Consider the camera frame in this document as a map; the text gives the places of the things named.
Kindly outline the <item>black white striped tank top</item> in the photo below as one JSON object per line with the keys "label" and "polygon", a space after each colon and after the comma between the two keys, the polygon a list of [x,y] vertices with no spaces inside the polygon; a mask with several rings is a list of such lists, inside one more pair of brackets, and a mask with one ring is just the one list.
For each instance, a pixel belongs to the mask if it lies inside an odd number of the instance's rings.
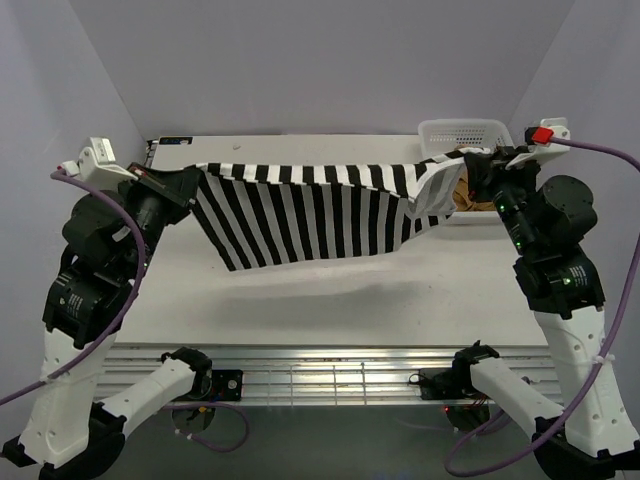
{"label": "black white striped tank top", "polygon": [[193,214],[230,271],[392,253],[455,212],[476,151],[405,164],[201,164]]}

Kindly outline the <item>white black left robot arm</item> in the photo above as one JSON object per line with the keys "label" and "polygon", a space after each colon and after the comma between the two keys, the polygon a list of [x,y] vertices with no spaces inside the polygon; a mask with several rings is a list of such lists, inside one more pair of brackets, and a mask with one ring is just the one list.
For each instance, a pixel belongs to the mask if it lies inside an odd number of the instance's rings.
{"label": "white black left robot arm", "polygon": [[2,456],[36,465],[43,479],[94,479],[121,454],[129,435],[168,404],[199,401],[212,387],[211,360],[180,348],[120,394],[97,400],[107,353],[136,300],[159,240],[186,218],[202,173],[120,166],[109,140],[88,139],[53,179],[83,191],[62,235],[66,246],[44,306],[45,354],[37,398],[23,432]]}

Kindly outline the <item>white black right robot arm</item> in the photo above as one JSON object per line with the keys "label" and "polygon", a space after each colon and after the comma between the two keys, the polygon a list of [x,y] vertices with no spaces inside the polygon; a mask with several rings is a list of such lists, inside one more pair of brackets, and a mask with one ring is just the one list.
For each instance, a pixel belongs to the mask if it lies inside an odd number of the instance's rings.
{"label": "white black right robot arm", "polygon": [[518,257],[516,281],[547,341],[562,399],[553,402],[491,347],[475,344],[452,362],[464,397],[483,394],[529,437],[528,452],[551,479],[611,479],[639,466],[639,434],[617,385],[611,347],[618,323],[581,241],[596,225],[590,188],[567,175],[543,183],[541,166],[574,143],[564,118],[527,129],[519,147],[464,158],[469,195],[496,208]]}

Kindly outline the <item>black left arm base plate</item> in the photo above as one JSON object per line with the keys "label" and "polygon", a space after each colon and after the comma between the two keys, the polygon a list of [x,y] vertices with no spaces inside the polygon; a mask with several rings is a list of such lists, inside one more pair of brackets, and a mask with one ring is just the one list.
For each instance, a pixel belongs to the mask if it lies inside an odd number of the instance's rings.
{"label": "black left arm base plate", "polygon": [[201,399],[237,402],[242,399],[244,371],[240,369],[216,369],[204,380]]}

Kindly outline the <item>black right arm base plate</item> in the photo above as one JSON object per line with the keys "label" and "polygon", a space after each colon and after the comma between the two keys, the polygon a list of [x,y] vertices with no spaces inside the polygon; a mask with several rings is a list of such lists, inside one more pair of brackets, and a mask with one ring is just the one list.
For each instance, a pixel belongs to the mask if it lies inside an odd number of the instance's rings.
{"label": "black right arm base plate", "polygon": [[479,394],[469,380],[463,379],[452,369],[421,369],[417,383],[422,400],[464,400]]}

